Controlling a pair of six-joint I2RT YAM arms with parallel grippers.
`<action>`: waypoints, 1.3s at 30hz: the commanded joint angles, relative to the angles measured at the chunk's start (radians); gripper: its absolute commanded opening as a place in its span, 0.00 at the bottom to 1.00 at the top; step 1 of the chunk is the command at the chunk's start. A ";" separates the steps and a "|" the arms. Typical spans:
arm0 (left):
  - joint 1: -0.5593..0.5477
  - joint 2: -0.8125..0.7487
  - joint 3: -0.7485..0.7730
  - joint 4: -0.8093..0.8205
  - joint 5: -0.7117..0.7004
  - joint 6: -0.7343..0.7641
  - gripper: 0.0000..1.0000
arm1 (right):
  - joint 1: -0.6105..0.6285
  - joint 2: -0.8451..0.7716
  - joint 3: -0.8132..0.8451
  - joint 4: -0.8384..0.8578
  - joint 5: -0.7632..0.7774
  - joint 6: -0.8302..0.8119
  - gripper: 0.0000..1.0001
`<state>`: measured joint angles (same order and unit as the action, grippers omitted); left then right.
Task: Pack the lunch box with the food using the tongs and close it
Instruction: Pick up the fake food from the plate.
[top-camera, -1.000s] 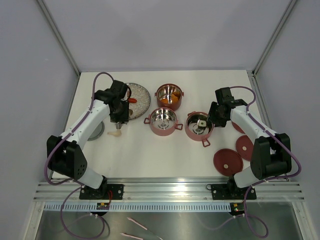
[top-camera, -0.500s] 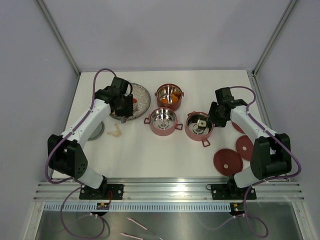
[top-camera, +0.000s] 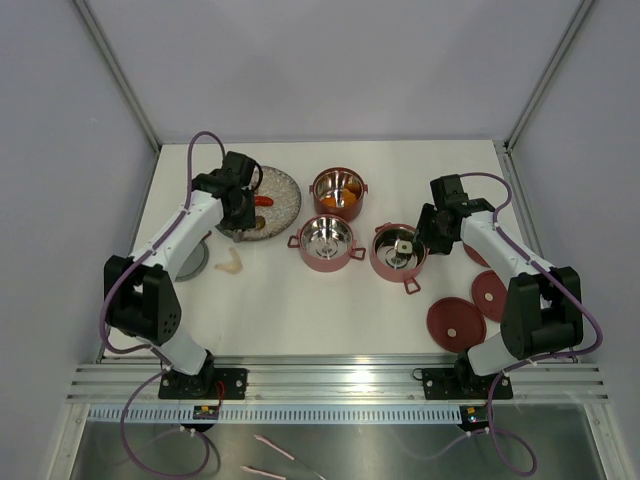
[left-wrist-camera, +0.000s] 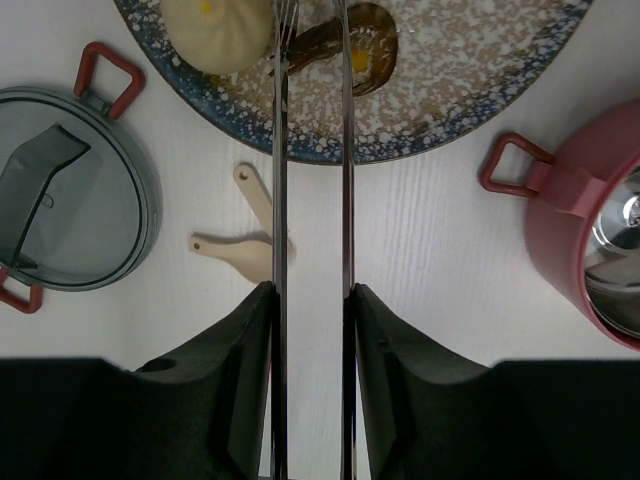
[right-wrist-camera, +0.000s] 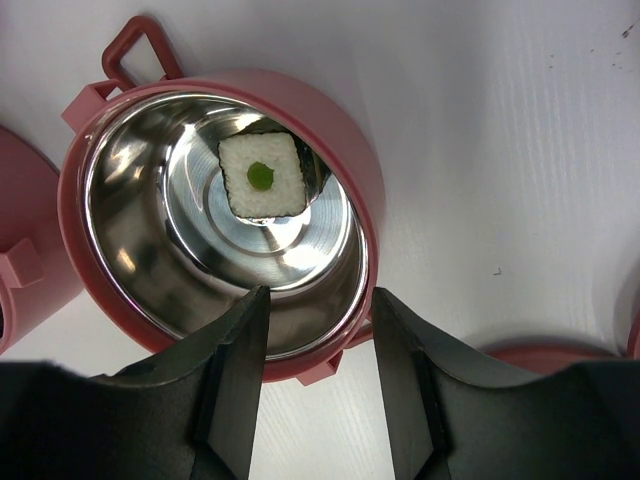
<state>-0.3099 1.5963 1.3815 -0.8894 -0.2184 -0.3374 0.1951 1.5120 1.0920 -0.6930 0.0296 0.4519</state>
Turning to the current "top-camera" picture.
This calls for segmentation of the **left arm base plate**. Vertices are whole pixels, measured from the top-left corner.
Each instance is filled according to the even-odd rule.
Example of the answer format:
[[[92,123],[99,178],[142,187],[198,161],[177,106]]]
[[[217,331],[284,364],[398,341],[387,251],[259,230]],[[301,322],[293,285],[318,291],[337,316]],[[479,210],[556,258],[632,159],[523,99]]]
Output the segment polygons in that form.
[[[162,400],[244,400],[248,371],[242,368],[209,368],[189,376],[170,371],[160,380]]]

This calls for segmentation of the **dark red lunch container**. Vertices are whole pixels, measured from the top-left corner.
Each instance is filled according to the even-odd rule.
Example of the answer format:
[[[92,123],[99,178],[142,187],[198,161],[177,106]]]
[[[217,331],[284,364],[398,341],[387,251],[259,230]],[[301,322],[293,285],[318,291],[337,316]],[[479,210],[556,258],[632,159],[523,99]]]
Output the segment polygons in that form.
[[[347,184],[360,186],[360,198],[354,205],[331,208],[322,203],[322,199],[325,197],[335,197],[342,202],[342,189]],[[338,216],[347,222],[355,220],[360,215],[367,192],[368,185],[363,178],[354,170],[346,167],[331,167],[321,171],[309,186],[309,193],[313,199],[315,212],[318,215],[330,214]]]

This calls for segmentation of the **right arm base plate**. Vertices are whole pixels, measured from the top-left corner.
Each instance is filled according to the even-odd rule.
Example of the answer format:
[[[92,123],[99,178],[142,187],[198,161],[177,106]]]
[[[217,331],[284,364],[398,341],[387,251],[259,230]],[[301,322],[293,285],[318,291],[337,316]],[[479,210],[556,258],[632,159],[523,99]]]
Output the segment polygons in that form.
[[[411,376],[421,383],[426,400],[487,400],[496,378],[458,373],[453,367],[414,368]]]

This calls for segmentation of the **pink lunch container with handle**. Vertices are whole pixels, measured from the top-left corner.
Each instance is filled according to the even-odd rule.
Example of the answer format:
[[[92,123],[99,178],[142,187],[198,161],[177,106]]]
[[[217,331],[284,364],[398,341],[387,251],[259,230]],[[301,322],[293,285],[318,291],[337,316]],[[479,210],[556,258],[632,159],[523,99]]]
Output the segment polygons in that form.
[[[375,273],[385,281],[402,284],[407,295],[421,291],[417,277],[429,253],[427,248],[413,243],[413,251],[409,255],[396,251],[396,241],[412,242],[414,230],[410,225],[391,222],[376,227],[369,256]]]

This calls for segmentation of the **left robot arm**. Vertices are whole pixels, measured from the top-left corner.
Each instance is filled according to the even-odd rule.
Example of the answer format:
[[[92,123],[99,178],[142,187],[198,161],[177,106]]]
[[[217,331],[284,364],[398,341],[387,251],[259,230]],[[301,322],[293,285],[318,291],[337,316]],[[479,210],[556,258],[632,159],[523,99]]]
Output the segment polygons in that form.
[[[174,281],[203,237],[216,225],[255,225],[251,171],[215,170],[192,182],[179,208],[145,247],[127,257],[112,256],[104,267],[101,335],[111,327],[137,339],[164,364],[163,398],[205,398],[216,389],[214,357],[181,325]]]

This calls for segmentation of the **brown shrimp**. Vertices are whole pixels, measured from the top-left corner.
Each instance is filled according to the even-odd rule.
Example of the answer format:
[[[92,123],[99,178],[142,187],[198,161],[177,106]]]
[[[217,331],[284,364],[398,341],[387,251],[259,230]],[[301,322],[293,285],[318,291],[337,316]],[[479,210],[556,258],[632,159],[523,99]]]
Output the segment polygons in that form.
[[[255,226],[254,229],[255,230],[262,230],[266,225],[266,220],[264,217],[262,216],[257,216],[256,220],[255,220]]]

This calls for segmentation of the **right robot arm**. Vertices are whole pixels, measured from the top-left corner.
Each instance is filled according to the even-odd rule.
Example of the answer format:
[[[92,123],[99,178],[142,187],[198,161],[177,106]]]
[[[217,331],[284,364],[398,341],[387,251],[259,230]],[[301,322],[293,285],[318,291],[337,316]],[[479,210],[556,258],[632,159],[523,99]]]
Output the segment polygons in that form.
[[[424,204],[413,242],[442,255],[462,242],[478,252],[506,288],[500,332],[465,349],[454,364],[454,384],[463,395],[478,395],[498,372],[519,361],[582,343],[577,272],[556,268],[513,241],[486,200]]]

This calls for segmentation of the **orange fried chicken piece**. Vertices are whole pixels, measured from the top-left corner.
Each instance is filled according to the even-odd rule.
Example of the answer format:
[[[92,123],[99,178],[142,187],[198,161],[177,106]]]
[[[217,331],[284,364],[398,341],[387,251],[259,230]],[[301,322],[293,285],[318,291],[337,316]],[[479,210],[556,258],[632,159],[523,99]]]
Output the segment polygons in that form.
[[[357,184],[347,184],[342,189],[342,203],[343,206],[354,205],[360,198],[361,189]]]

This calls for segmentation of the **sushi roll piece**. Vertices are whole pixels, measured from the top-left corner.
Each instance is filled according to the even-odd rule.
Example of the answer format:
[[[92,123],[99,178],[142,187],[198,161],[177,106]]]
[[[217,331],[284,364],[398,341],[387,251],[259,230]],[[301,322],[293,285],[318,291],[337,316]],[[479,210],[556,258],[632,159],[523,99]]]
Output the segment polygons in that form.
[[[413,245],[411,241],[400,240],[396,241],[396,251],[401,254],[411,254],[413,251]]]

